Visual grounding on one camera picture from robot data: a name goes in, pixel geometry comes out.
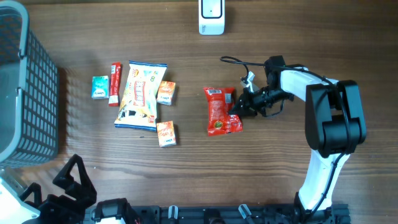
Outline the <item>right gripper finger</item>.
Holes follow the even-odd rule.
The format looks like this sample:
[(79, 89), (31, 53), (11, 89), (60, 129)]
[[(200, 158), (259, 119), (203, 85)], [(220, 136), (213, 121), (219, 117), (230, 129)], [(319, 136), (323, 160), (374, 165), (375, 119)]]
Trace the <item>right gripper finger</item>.
[(239, 116), (240, 118), (248, 116), (249, 115), (249, 109), (245, 105), (241, 104), (235, 104), (229, 111), (229, 115), (236, 115)]
[(249, 92), (244, 90), (243, 93), (236, 100), (235, 107), (247, 108), (249, 106)]

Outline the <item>red snack packet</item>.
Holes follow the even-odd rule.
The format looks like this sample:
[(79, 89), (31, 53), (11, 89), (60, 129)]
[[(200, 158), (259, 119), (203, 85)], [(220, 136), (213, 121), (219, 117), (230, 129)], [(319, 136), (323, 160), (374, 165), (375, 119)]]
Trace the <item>red snack packet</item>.
[(234, 106), (235, 89), (204, 87), (203, 91), (208, 102), (208, 135), (217, 136), (243, 131), (243, 123), (239, 116), (229, 114), (229, 110)]

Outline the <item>dark grey plastic basket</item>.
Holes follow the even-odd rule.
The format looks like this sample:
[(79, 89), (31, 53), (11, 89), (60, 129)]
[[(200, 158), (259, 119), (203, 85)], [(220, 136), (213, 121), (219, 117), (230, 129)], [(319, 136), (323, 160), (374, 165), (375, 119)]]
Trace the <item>dark grey plastic basket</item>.
[(1, 1), (1, 168), (56, 158), (59, 93), (57, 66), (30, 29), (26, 8)]

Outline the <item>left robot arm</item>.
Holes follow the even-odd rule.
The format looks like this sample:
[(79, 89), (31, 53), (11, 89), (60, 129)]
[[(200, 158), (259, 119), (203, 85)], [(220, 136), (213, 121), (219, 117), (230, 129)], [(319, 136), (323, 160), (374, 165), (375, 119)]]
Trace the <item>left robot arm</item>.
[(1, 223), (82, 223), (97, 199), (83, 159), (73, 155), (52, 183), (65, 193), (43, 200), (38, 183), (27, 185), (10, 167), (1, 169)]

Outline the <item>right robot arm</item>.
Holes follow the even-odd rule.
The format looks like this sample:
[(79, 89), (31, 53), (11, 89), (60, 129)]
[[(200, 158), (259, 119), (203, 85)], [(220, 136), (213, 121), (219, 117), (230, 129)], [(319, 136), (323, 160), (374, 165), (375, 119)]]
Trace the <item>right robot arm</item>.
[(366, 139), (366, 123), (358, 84), (320, 76), (302, 64), (287, 65), (283, 56), (261, 64), (267, 86), (242, 77), (243, 93), (230, 109), (233, 115), (266, 117), (275, 103), (305, 102), (305, 137), (311, 149), (306, 178), (295, 195), (291, 223), (320, 223), (332, 214), (331, 196), (344, 163)]

